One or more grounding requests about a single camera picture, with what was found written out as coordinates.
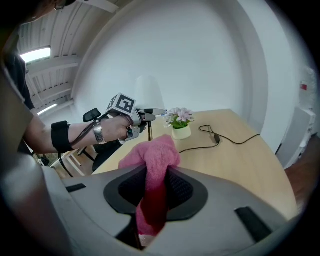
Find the white lamp shade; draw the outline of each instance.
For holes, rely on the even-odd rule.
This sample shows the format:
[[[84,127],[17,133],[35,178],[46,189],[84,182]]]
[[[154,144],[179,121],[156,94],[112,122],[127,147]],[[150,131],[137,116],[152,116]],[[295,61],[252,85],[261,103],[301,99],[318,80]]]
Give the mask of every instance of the white lamp shade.
[[[166,111],[158,81],[153,76],[143,75],[137,79],[134,99],[137,109],[153,110],[151,112],[155,116],[162,115]]]

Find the white wall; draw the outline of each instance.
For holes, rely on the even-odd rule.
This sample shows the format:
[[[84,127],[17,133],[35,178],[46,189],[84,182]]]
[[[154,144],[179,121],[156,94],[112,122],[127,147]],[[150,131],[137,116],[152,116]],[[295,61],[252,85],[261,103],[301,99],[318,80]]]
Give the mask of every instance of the white wall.
[[[310,82],[311,77],[310,74],[306,71],[305,67],[309,67],[313,69],[317,73],[317,101],[314,106],[314,113],[317,115],[315,127],[312,131],[313,134],[320,134],[320,77],[317,69],[317,65],[313,59],[313,56],[308,49],[305,41],[301,37],[300,33],[295,28],[294,24],[286,17],[286,15],[272,2],[268,1],[268,4],[276,14],[285,35],[288,39],[290,50],[293,57],[293,65],[294,65],[294,86],[296,90],[295,104],[298,106],[299,104],[299,88],[302,81]]]
[[[117,93],[133,97],[139,76],[152,75],[167,109],[232,109],[276,152],[296,104],[293,63],[264,0],[136,0],[89,48],[74,108],[103,112]]]
[[[126,15],[80,68],[72,92],[77,111],[102,112],[119,92],[133,97],[139,76],[152,75],[167,109],[232,109],[247,119],[252,83],[245,47],[211,2],[149,0]]]
[[[70,124],[79,123],[79,121],[75,118],[75,115],[72,112],[70,106],[55,111],[49,115],[40,115],[39,117],[43,121],[43,123],[49,127],[51,127],[51,124],[61,121],[67,121]]]

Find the black velcro strap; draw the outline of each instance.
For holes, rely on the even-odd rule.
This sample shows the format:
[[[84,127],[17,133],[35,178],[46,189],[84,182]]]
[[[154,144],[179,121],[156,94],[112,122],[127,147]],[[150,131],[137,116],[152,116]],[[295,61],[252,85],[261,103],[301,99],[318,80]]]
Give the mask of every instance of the black velcro strap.
[[[59,153],[74,150],[69,142],[69,126],[67,121],[51,124],[51,140],[54,148]]]

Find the table lamp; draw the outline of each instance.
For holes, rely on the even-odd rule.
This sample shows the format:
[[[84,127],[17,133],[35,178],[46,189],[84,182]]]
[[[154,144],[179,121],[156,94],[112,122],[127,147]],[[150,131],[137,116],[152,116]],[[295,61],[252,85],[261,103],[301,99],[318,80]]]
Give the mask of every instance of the table lamp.
[[[136,100],[135,107],[139,109],[140,112],[155,116],[162,115],[166,112],[160,86],[157,79],[153,76],[143,75],[136,80],[134,98]],[[148,134],[149,141],[152,141],[151,122],[148,122]]]

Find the black sleeve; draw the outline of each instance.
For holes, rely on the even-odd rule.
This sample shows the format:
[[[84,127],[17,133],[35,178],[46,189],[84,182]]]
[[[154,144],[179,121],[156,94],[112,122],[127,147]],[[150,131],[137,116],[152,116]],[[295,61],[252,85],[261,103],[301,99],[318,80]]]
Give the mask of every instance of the black sleeve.
[[[22,97],[24,97],[24,104],[28,107],[28,109],[32,110],[35,108],[35,106],[32,103],[29,88],[26,83],[26,63],[20,56],[16,56],[16,63],[14,66],[17,87]]]
[[[35,106],[32,103],[30,92],[26,83],[26,63],[18,54],[9,54],[5,65],[10,73],[15,86],[24,97],[24,104],[30,109],[34,109]]]
[[[28,109],[32,110],[35,108],[34,104],[32,103],[29,88],[27,86],[26,81],[24,81],[24,86],[22,90],[20,90],[21,95],[24,97],[24,104],[28,107]]]

